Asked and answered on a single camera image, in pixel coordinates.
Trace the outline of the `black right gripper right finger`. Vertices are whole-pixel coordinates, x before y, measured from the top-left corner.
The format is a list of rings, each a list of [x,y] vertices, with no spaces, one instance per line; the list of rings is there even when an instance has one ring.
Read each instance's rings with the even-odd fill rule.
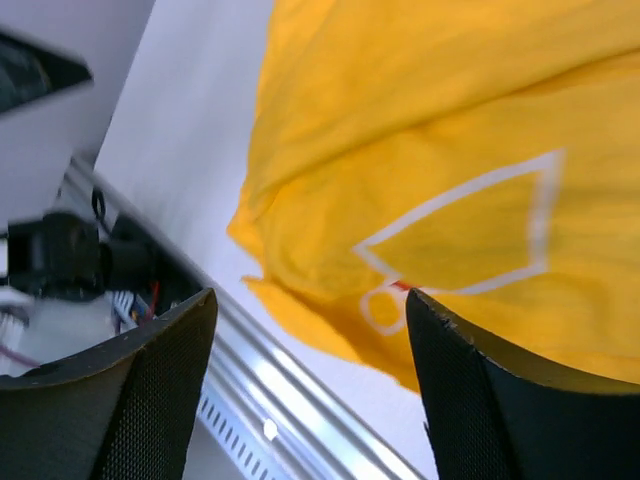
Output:
[[[545,359],[418,290],[406,319],[440,478],[638,478],[637,385]]]

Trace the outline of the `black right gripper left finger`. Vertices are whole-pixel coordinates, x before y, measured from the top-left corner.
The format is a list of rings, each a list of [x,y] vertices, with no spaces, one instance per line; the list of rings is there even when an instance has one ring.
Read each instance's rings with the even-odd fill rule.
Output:
[[[2,376],[2,478],[181,478],[217,310],[203,289],[89,349]]]

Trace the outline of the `yellow Pikachu pillowcase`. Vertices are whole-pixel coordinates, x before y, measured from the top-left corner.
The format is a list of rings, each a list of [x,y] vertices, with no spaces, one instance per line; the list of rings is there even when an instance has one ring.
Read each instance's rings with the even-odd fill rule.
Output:
[[[639,389],[639,5],[278,1],[229,235],[289,334],[416,389],[427,294]]]

